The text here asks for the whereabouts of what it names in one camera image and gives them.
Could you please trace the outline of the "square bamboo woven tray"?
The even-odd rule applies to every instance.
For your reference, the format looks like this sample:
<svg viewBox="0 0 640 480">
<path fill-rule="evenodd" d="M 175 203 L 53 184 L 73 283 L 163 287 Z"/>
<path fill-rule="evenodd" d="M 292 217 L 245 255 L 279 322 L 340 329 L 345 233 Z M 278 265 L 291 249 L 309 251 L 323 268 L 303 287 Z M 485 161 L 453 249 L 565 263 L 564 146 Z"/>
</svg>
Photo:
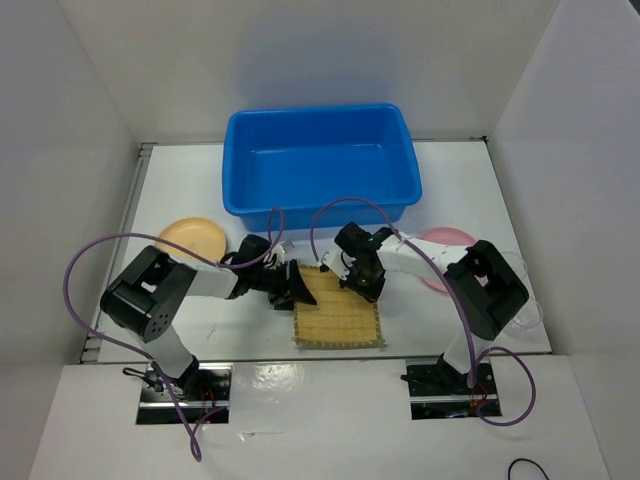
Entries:
<svg viewBox="0 0 640 480">
<path fill-rule="evenodd" d="M 333 273 L 303 265 L 300 273 L 316 305 L 294 304 L 294 342 L 299 348 L 344 350 L 385 346 L 376 303 L 341 288 Z"/>
</svg>

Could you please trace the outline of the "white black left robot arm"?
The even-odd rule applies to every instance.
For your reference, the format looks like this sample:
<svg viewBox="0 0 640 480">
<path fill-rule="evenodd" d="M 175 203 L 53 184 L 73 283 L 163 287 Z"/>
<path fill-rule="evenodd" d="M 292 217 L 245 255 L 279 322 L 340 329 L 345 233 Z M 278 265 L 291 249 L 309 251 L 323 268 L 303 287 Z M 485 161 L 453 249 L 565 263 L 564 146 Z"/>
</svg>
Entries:
<svg viewBox="0 0 640 480">
<path fill-rule="evenodd" d="M 296 303 L 317 303 L 298 262 L 270 254 L 270 247 L 267 239 L 249 234 L 218 268 L 197 261 L 180 262 L 149 245 L 107 287 L 100 308 L 133 335 L 164 372 L 166 391 L 176 399 L 188 399 L 206 391 L 211 376 L 200 368 L 199 360 L 172 326 L 185 298 L 235 300 L 258 291 L 267 294 L 276 310 L 291 310 Z"/>
</svg>

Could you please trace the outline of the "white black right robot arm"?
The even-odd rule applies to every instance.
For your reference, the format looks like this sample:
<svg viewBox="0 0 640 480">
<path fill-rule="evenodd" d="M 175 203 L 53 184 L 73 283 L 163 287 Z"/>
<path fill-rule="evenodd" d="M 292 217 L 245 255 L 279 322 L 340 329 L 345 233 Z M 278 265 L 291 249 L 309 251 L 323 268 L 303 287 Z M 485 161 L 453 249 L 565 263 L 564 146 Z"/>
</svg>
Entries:
<svg viewBox="0 0 640 480">
<path fill-rule="evenodd" d="M 529 301 L 511 265 L 489 241 L 451 246 L 383 227 L 370 233 L 356 223 L 343 227 L 337 246 L 323 254 L 321 270 L 370 303 L 380 298 L 385 274 L 402 273 L 441 283 L 461 316 L 462 327 L 440 355 L 427 383 L 459 393 L 477 380 L 480 356 Z"/>
</svg>

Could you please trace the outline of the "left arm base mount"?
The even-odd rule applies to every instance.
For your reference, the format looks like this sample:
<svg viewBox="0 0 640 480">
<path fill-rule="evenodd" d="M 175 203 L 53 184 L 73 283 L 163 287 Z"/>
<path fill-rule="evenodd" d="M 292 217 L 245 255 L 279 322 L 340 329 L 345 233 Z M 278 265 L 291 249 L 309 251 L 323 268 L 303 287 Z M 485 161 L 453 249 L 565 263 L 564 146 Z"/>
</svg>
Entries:
<svg viewBox="0 0 640 480">
<path fill-rule="evenodd" d="M 188 423 L 227 424 L 229 421 L 232 365 L 230 363 L 203 363 L 202 374 L 195 386 L 184 391 L 174 383 L 171 390 Z M 145 370 L 124 367 L 122 374 L 141 382 L 137 407 L 137 425 L 179 424 L 180 417 L 175 409 L 165 382 L 157 372 L 147 367 Z"/>
</svg>

